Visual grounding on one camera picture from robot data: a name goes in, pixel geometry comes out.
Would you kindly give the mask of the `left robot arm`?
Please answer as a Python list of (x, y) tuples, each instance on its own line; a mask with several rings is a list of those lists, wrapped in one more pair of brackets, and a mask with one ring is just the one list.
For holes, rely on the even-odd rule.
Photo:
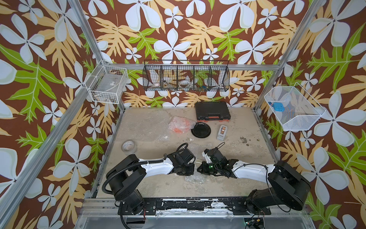
[(113, 195), (116, 201), (121, 202), (123, 209), (136, 215), (146, 206), (137, 190), (144, 178), (169, 174), (191, 176), (194, 174), (195, 160), (196, 156), (188, 149), (187, 143), (170, 154), (164, 154), (161, 159), (145, 160), (132, 154), (107, 173), (102, 191)]

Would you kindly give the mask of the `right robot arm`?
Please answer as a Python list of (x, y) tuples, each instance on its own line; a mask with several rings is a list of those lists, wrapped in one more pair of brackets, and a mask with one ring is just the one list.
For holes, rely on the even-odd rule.
[(206, 149), (205, 160), (197, 171), (201, 174), (226, 178), (245, 178), (266, 183), (267, 188), (253, 190), (244, 206), (250, 213), (264, 211), (270, 206), (285, 205), (290, 210), (301, 211), (310, 192), (310, 183), (285, 161), (262, 165), (238, 159), (226, 159), (219, 148)]

